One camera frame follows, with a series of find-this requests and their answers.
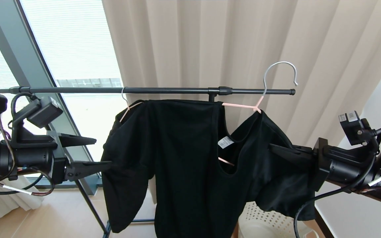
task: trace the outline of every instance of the clothes hanger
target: clothes hanger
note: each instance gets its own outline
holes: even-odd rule
[[[287,62],[287,61],[279,61],[279,62],[275,62],[274,64],[270,65],[268,67],[268,69],[266,70],[266,72],[264,73],[264,79],[263,79],[263,82],[264,82],[264,92],[263,92],[263,95],[260,97],[260,100],[258,100],[258,102],[257,102],[257,104],[255,106],[243,105],[243,104],[234,104],[234,103],[226,103],[226,102],[224,102],[222,105],[224,105],[224,106],[231,106],[231,107],[252,108],[254,111],[258,111],[259,113],[261,113],[259,105],[260,105],[261,101],[264,99],[264,96],[266,95],[266,91],[267,91],[266,76],[267,76],[267,73],[269,72],[269,69],[271,69],[271,67],[273,67],[273,66],[275,66],[277,64],[280,64],[280,63],[287,63],[288,65],[292,66],[293,72],[295,73],[294,77],[293,77],[293,83],[295,84],[295,86],[298,86],[298,83],[296,82],[296,74],[297,74],[297,72],[296,72],[295,65],[293,65],[292,63]]]
[[[124,99],[124,101],[126,101],[126,104],[127,104],[127,110],[126,110],[126,112],[123,114],[123,116],[121,117],[121,119],[120,119],[119,122],[121,122],[121,121],[123,120],[124,116],[126,116],[127,112],[130,111],[131,108],[133,108],[133,107],[135,107],[135,106],[137,106],[137,105],[143,103],[143,101],[141,101],[141,102],[138,102],[137,104],[134,104],[133,106],[129,106],[129,102],[127,101],[127,99],[124,97],[124,94],[123,94],[123,91],[124,91],[125,88],[126,88],[126,87],[123,87],[123,89],[121,90],[121,97]]]

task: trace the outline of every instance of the curtain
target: curtain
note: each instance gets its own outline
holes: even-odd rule
[[[19,176],[17,180],[9,181],[5,179],[2,181],[5,185],[15,187],[15,188],[24,188],[30,184],[29,180],[25,176]],[[0,191],[9,191],[5,188],[0,187]],[[32,187],[28,191],[38,192],[38,189]],[[44,200],[41,196],[30,196],[25,193],[16,193],[11,195],[0,195],[0,217],[3,217],[11,210],[18,207],[23,208],[24,210],[37,209],[42,204]]]
[[[337,116],[359,114],[381,79],[381,0],[103,0],[121,77],[129,87],[295,88],[260,105],[294,144],[337,145]],[[200,99],[207,95],[127,95]],[[256,104],[259,95],[216,100]],[[250,109],[227,108],[236,128]]]

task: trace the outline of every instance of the hanger hook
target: hanger hook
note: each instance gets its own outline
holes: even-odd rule
[[[124,97],[124,94],[123,94],[123,91],[126,87],[123,87],[123,89],[121,90],[121,97],[124,99],[124,101],[126,101],[127,103],[127,107],[129,107],[129,102],[127,101],[127,99]]]
[[[287,63],[288,65],[292,66],[293,68],[293,72],[295,73],[294,76],[293,76],[293,83],[295,84],[295,86],[298,86],[298,83],[296,82],[296,67],[295,65],[293,65],[292,63],[290,62],[287,62],[287,61],[279,61],[279,62],[275,62],[274,64],[270,65],[269,68],[266,70],[265,74],[264,74],[264,79],[263,79],[263,82],[264,82],[264,93],[263,93],[263,96],[264,97],[266,95],[266,92],[267,92],[267,83],[266,83],[266,77],[267,77],[267,73],[269,72],[269,70],[271,69],[271,67],[277,65],[277,64],[280,64],[280,63]]]

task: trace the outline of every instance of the white plastic basket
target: white plastic basket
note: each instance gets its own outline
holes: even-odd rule
[[[314,232],[303,222],[298,222],[298,231],[301,237]],[[255,202],[248,202],[239,217],[239,238],[293,238],[293,218],[286,217],[278,212],[264,212]]]

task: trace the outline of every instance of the shirt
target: shirt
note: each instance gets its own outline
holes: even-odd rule
[[[314,196],[308,174],[269,151],[270,143],[292,143],[265,112],[255,112],[229,134],[220,101],[142,102],[122,123],[125,111],[116,116],[104,144],[101,161],[113,162],[103,172],[113,232],[131,223],[154,175],[159,238],[229,238],[246,202],[293,217]],[[233,143],[223,149],[218,141],[224,137]],[[310,205],[300,220],[314,217]]]

